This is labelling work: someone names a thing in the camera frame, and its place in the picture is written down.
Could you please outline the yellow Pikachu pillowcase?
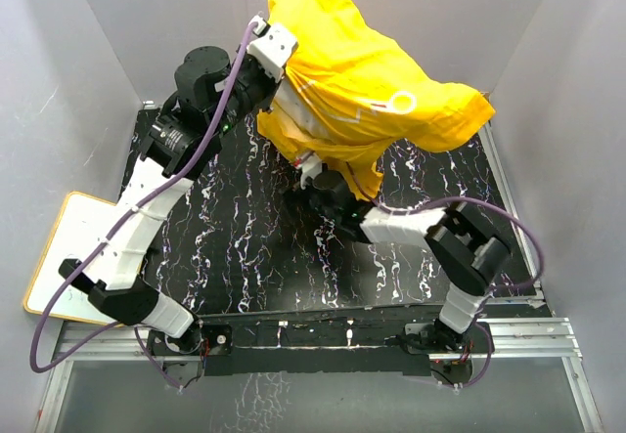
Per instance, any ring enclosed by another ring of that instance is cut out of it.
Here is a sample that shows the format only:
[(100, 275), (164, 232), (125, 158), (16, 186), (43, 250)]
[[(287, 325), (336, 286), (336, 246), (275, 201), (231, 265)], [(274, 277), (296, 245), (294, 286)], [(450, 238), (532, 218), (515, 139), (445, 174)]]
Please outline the yellow Pikachu pillowcase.
[(439, 82), (398, 43), (367, 26), (352, 0), (268, 0), (269, 22), (297, 39), (286, 78), (328, 128), (333, 146), (284, 136), (274, 104), (256, 124), (290, 162), (306, 152), (346, 179), (360, 199), (376, 196), (377, 162), (400, 139), (427, 152), (465, 144), (496, 113), (476, 89)]

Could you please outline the white pillow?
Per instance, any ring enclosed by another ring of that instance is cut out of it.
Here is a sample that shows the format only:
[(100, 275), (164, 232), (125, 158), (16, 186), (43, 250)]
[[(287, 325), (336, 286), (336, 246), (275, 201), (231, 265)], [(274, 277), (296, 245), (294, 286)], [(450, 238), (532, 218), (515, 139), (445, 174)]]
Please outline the white pillow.
[(283, 81), (273, 99), (284, 136), (302, 145), (333, 146), (330, 131), (288, 81)]

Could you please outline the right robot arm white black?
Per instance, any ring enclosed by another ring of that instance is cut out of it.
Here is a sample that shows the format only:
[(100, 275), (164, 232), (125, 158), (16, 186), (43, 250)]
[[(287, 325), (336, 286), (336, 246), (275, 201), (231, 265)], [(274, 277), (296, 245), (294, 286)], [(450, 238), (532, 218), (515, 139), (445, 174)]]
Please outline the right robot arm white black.
[(352, 241), (408, 244), (430, 251), (449, 279), (446, 299), (433, 323), (399, 336), (396, 343), (418, 353), (467, 349), (470, 327), (512, 254), (509, 243), (479, 211), (463, 202), (414, 214), (384, 210), (357, 198), (333, 170), (288, 187), (284, 197), (330, 220)]

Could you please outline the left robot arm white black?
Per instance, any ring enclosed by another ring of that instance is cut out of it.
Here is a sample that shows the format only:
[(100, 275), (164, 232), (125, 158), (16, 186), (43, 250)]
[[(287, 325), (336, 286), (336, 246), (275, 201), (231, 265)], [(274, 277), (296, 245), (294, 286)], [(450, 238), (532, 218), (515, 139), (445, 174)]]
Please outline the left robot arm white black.
[(117, 324), (146, 325), (170, 347), (190, 354), (201, 345), (198, 317), (139, 275), (157, 232), (179, 199), (221, 151), (221, 138), (248, 115), (270, 107), (292, 50), (245, 44), (231, 60), (203, 46), (174, 72), (176, 90), (142, 141), (131, 179), (107, 218), (95, 250), (58, 267), (65, 287), (84, 295)]

